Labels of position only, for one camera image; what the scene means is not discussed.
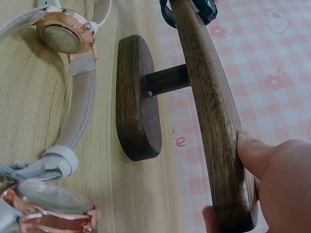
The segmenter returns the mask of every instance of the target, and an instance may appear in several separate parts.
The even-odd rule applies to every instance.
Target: wood grain
[[[151,96],[164,94],[190,86],[186,64],[160,70],[145,76],[145,83]]]
[[[222,232],[252,230],[254,180],[237,154],[239,115],[206,26],[189,0],[170,0],[199,118],[214,212]]]
[[[63,7],[91,19],[92,0],[60,0]],[[114,0],[98,32],[98,86],[86,135],[77,148],[78,170],[58,185],[98,204],[98,233],[184,233],[178,167],[166,95],[158,97],[161,155],[133,163],[124,154],[115,124],[118,43],[140,34],[163,69],[156,16],[158,1]],[[1,0],[0,25],[32,9],[36,0]],[[18,29],[0,42],[0,161],[34,161],[53,145],[71,101],[67,57],[39,40],[34,27]]]
[[[157,97],[149,97],[144,79],[153,72],[154,62],[141,36],[119,42],[116,125],[121,146],[133,161],[155,158],[162,148]]]

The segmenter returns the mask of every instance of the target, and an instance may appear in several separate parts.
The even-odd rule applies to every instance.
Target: rose gold bezel
[[[61,26],[74,33],[80,41],[80,49],[72,54],[84,53],[91,50],[95,42],[95,33],[89,21],[77,12],[74,12],[74,15],[70,15],[63,12],[63,10],[55,6],[47,7],[46,14],[36,23],[36,28],[41,39],[45,42],[43,32],[46,27],[51,25]]]
[[[22,233],[30,233],[35,228],[49,233],[96,232],[97,220],[100,218],[100,210],[97,206],[83,214],[52,211],[22,196],[18,192],[17,186],[18,184],[6,190],[2,198],[24,215],[19,220]]]

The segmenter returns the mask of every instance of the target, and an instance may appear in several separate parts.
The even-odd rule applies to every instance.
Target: black watch strap
[[[217,16],[218,10],[214,0],[192,0],[198,9],[198,14],[205,25],[208,25]],[[167,7],[167,0],[160,0],[161,13],[164,20],[173,28],[176,28],[172,11]]]

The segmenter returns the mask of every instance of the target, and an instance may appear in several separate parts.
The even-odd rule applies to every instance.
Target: gingham tablecloth
[[[269,144],[311,140],[311,0],[216,0],[208,25],[242,125]],[[177,30],[155,4],[167,68],[184,64]],[[207,167],[191,88],[168,94],[188,233],[205,233],[211,204]],[[259,211],[258,226],[267,225]]]

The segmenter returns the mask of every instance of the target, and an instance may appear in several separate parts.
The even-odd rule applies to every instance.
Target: white leather strap
[[[44,16],[45,9],[46,7],[38,7],[12,19],[10,22],[0,27],[0,37],[5,36],[8,32],[11,32],[16,28],[29,26],[37,22],[41,17]]]
[[[39,7],[13,19],[0,28],[0,36],[11,30],[28,26],[44,16],[45,7]],[[48,149],[42,159],[31,164],[15,162],[9,166],[0,164],[0,174],[9,175],[20,181],[45,181],[62,179],[74,173],[78,160],[74,154],[87,129],[92,114],[96,90],[96,63],[92,54],[70,62],[73,75],[72,99],[68,119],[61,130],[56,145]]]
[[[0,198],[0,233],[19,231],[18,219],[22,213]]]
[[[37,6],[57,6],[58,8],[62,8],[59,0],[37,0]]]
[[[94,0],[94,13],[92,21],[102,26],[111,11],[112,0]]]
[[[47,5],[62,8],[59,0],[37,0],[37,6]],[[111,11],[111,5],[112,0],[94,0],[94,13],[91,24],[95,30],[95,33],[97,32],[98,27],[102,26],[106,22]]]

